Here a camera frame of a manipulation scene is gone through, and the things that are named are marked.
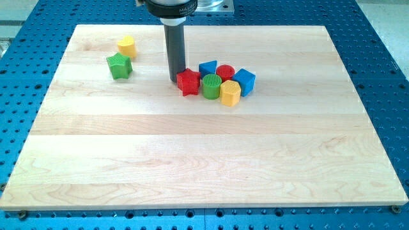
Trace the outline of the robot arm black end flange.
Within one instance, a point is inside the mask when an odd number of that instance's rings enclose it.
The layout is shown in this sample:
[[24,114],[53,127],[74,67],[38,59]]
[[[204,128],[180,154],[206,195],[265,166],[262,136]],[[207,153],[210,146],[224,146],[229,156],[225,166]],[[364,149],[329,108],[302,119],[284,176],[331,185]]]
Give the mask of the robot arm black end flange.
[[186,17],[197,8],[197,0],[135,0],[135,3],[145,5],[150,14],[162,19]]

